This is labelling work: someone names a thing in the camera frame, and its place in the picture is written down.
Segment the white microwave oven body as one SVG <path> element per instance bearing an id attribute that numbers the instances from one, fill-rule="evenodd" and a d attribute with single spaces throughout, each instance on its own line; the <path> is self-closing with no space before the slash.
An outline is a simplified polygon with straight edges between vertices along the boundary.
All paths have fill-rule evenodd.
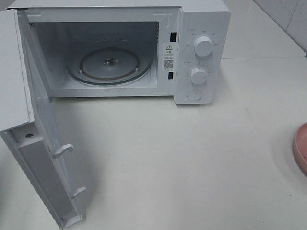
<path id="1" fill-rule="evenodd" d="M 230 10 L 221 0 L 16 0 L 7 9 L 25 10 L 37 23 L 37 37 L 48 75 L 50 98 L 172 96 L 176 104 L 208 104 L 213 99 Z M 213 39 L 213 51 L 196 56 L 193 42 L 200 35 Z M 82 83 L 66 70 L 72 49 L 104 40 L 156 45 L 150 69 L 123 84 Z M 176 44 L 173 70 L 163 69 L 164 43 Z M 190 73 L 204 68 L 204 84 L 192 84 Z M 201 99 L 187 94 L 200 90 Z"/>

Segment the pink round plate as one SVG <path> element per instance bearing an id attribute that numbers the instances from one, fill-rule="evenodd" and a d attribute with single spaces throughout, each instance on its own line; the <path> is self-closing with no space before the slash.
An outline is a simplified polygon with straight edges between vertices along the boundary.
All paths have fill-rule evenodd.
<path id="1" fill-rule="evenodd" d="M 302 124 L 295 132 L 293 140 L 293 156 L 302 171 L 307 176 L 307 124 Z"/>

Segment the white microwave door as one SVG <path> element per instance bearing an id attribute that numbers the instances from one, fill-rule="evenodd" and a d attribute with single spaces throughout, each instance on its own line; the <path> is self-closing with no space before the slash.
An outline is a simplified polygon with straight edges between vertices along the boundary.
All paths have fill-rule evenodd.
<path id="1" fill-rule="evenodd" d="M 0 13 L 0 135 L 61 229 L 82 220 L 50 96 L 38 24 L 25 10 Z"/>

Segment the round white door button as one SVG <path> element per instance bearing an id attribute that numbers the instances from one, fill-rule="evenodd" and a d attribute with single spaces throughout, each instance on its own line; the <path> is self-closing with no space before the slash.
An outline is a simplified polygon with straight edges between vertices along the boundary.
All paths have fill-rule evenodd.
<path id="1" fill-rule="evenodd" d="M 202 93 L 200 90 L 191 90 L 187 94 L 187 98 L 191 101 L 198 101 L 201 99 Z"/>

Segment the glass microwave turntable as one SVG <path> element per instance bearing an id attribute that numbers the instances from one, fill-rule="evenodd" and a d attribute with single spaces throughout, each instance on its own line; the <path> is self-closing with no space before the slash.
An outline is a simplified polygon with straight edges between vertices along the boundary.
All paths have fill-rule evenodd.
<path id="1" fill-rule="evenodd" d="M 71 51 L 66 70 L 78 81 L 110 86 L 138 79 L 151 67 L 156 45 L 104 40 L 77 45 Z"/>

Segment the upper white power knob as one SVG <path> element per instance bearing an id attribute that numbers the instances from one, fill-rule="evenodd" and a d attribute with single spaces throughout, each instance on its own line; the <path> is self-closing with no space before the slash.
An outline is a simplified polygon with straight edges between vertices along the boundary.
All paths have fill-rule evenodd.
<path id="1" fill-rule="evenodd" d="M 194 40 L 193 46 L 196 56 L 206 57 L 213 51 L 213 39 L 207 34 L 201 34 Z"/>

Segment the white warning label sticker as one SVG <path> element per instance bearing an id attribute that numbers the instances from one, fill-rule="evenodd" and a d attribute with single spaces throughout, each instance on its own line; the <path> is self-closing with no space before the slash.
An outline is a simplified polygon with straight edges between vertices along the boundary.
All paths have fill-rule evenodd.
<path id="1" fill-rule="evenodd" d="M 164 43 L 163 47 L 163 69 L 173 70 L 177 55 L 176 44 Z"/>

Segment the white timer knob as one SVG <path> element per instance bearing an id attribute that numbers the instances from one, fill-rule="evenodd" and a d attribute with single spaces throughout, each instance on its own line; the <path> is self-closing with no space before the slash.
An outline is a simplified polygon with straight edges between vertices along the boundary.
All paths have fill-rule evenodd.
<path id="1" fill-rule="evenodd" d="M 201 85 L 207 81 L 208 74 L 204 68 L 194 68 L 190 73 L 192 84 Z"/>

